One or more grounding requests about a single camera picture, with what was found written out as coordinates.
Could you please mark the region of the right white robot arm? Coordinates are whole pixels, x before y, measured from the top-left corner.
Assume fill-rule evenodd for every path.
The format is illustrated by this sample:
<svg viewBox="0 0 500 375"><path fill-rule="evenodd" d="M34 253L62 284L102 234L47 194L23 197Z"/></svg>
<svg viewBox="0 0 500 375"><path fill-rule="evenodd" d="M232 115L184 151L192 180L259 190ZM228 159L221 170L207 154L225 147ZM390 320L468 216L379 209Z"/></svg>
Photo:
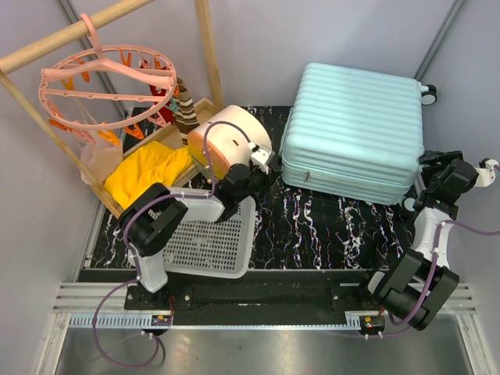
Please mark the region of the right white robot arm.
<svg viewBox="0 0 500 375"><path fill-rule="evenodd" d="M458 286L459 275L448 265L448 236L458 214L456 202L473 188L479 172L461 151L425 151L419 162L424 189L412 204L412 246L388 271L372 272L354 293L362 309L379 304L394 325L423 330Z"/></svg>

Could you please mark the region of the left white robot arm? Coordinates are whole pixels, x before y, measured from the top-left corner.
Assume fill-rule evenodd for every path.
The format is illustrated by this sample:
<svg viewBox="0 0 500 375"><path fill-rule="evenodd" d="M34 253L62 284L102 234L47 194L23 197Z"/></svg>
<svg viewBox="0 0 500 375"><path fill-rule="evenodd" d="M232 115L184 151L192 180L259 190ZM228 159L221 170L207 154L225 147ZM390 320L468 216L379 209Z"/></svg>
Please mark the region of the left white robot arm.
<svg viewBox="0 0 500 375"><path fill-rule="evenodd" d="M268 166L234 164L213 191L172 192L162 183L147 188L118 219L143 287L141 300L151 309L161 309L168 302L163 249L181 223L228 221L240 202L266 186L273 175Z"/></svg>

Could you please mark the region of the light blue ribbed suitcase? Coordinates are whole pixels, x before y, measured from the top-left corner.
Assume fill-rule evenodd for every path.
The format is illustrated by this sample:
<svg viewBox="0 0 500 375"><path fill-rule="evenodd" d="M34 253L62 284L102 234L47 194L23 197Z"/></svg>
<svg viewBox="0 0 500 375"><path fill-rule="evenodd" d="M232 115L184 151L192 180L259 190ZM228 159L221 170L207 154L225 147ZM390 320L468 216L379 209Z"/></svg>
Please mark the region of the light blue ribbed suitcase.
<svg viewBox="0 0 500 375"><path fill-rule="evenodd" d="M280 142L282 181L398 204L420 172L422 108L436 100L435 86L413 78L309 63Z"/></svg>

